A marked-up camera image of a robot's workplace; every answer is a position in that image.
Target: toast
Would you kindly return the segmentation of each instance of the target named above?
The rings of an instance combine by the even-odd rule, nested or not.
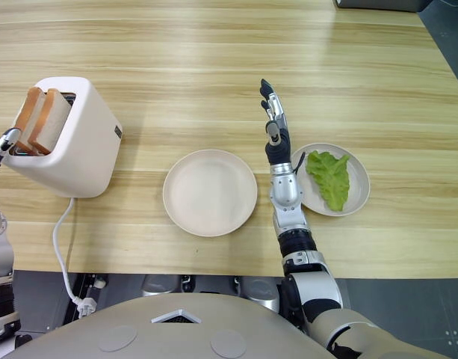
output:
[[[71,105],[61,95],[61,92],[50,88],[46,93],[40,116],[29,136],[29,144],[43,155],[50,154],[58,142],[69,111],[71,111]]]
[[[30,88],[14,125],[21,130],[16,146],[28,155],[37,155],[36,149],[28,143],[28,139],[40,116],[45,98],[46,95],[40,88]]]

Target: plate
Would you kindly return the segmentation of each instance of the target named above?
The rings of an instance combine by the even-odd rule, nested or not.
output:
[[[222,150],[200,150],[179,160],[162,189],[170,219],[203,237],[238,229],[257,202],[257,182],[242,159]]]
[[[319,153],[330,152],[337,159],[343,155],[350,156],[347,162],[350,189],[348,190],[348,200],[340,212],[335,212],[328,208],[327,203],[320,195],[317,183],[315,183],[312,176],[306,173],[306,161],[309,154],[313,151],[318,151]],[[294,168],[297,166],[303,152],[306,153],[306,157],[298,170],[297,181],[303,189],[302,203],[305,206],[322,215],[340,217],[350,215],[365,205],[368,197],[370,197],[370,179],[368,178],[365,166],[352,153],[334,144],[307,144],[291,156],[291,163]]]

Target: plug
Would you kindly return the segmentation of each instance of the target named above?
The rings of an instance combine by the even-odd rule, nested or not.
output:
[[[82,299],[81,302],[78,303],[79,318],[82,318],[83,316],[89,316],[90,314],[94,313],[96,311],[96,307],[97,303],[91,297]]]

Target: wood grain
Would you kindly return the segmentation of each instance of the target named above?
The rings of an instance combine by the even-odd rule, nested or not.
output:
[[[272,82],[292,147],[329,142],[371,178],[345,218],[306,210],[337,277],[458,277],[458,82],[417,15],[330,0],[0,0],[0,134],[48,76],[94,83],[124,126],[108,190],[61,232],[71,271],[282,275],[268,200],[259,80]],[[228,150],[256,174],[249,221],[192,236],[167,217],[170,167]],[[67,205],[0,171],[16,269],[59,270],[51,231]]]

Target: lettuce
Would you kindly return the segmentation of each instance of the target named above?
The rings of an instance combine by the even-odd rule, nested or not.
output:
[[[306,173],[311,174],[320,188],[321,197],[332,211],[340,212],[348,199],[350,179],[347,172],[348,155],[336,159],[328,152],[309,154]]]

